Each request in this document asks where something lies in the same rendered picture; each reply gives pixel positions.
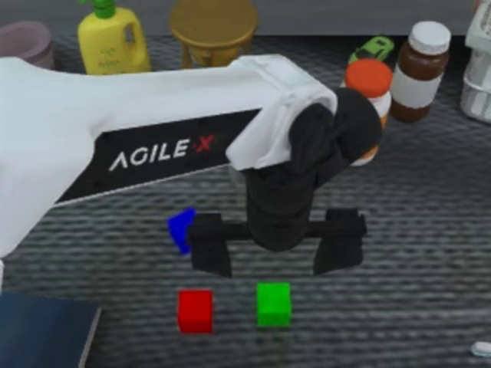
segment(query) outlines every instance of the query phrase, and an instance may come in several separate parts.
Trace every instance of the orange bottle cap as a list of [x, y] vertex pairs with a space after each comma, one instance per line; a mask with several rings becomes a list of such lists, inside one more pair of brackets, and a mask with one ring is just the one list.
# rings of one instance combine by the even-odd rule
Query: orange bottle cap
[[382, 61], [360, 59], [348, 65], [344, 83], [366, 98], [381, 97], [390, 90], [392, 70]]

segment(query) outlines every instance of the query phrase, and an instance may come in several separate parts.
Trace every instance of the brown container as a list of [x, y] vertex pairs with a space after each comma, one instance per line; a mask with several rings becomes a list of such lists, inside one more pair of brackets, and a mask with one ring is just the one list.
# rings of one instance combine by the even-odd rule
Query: brown container
[[18, 21], [0, 28], [0, 58], [17, 57], [38, 67], [54, 67], [51, 32], [38, 21]]

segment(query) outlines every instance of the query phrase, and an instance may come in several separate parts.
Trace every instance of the orange bottle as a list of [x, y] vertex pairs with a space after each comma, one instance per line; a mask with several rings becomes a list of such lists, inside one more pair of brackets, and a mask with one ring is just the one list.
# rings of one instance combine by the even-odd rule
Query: orange bottle
[[[363, 94], [375, 107], [381, 119], [382, 128], [387, 125], [392, 97], [392, 70], [382, 61], [360, 59], [346, 68], [343, 85]], [[377, 154], [378, 146], [365, 153], [353, 166], [369, 163]]]

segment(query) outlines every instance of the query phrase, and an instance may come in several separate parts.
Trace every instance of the wooden table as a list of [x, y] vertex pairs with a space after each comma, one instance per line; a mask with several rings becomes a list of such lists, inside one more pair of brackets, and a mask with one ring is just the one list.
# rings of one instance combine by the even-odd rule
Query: wooden table
[[182, 67], [193, 59], [205, 67], [226, 66], [249, 52], [258, 13], [250, 0], [178, 0], [169, 25], [183, 47]]

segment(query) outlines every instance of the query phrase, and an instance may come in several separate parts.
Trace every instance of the green cube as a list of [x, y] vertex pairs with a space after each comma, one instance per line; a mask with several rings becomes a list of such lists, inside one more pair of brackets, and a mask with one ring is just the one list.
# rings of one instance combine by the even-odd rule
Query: green cube
[[258, 283], [257, 314], [259, 327], [288, 327], [292, 315], [290, 284]]

